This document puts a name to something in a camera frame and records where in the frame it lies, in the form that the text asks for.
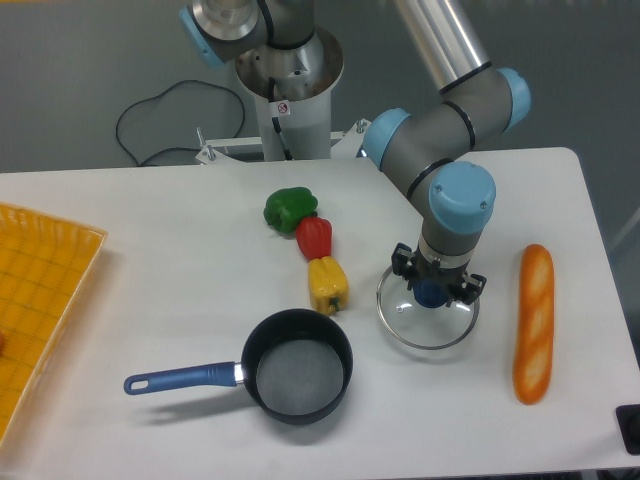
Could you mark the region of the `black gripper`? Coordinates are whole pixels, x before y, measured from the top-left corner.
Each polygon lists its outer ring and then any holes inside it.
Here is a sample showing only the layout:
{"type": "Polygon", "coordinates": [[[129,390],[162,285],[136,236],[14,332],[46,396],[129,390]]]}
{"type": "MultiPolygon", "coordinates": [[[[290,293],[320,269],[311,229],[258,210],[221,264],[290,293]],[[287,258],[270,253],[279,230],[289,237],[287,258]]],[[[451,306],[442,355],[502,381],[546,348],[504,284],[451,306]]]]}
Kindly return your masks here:
{"type": "Polygon", "coordinates": [[[455,267],[445,266],[438,259],[428,261],[403,243],[398,243],[391,255],[392,273],[404,280],[409,291],[427,281],[449,295],[448,307],[456,302],[472,305],[483,293],[487,278],[465,272],[468,264],[469,259],[455,267]]]}

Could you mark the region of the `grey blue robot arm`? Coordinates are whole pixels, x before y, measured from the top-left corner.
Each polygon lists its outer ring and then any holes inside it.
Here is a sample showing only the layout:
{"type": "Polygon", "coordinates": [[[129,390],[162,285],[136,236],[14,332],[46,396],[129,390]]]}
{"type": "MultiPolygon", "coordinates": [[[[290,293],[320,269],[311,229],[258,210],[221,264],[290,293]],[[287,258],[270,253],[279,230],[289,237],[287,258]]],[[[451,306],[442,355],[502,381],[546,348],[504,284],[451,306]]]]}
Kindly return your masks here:
{"type": "MultiPolygon", "coordinates": [[[[427,308],[472,304],[485,279],[467,271],[488,223],[495,185],[462,157],[520,122],[531,106],[526,81],[493,67],[456,1],[400,1],[397,10],[441,102],[414,118],[396,108],[367,128],[366,156],[423,219],[416,247],[398,246],[392,271],[427,308]]],[[[310,1],[193,1],[180,20],[211,67],[232,63],[253,95],[268,161],[330,154],[330,92],[344,61],[310,1]]]]}

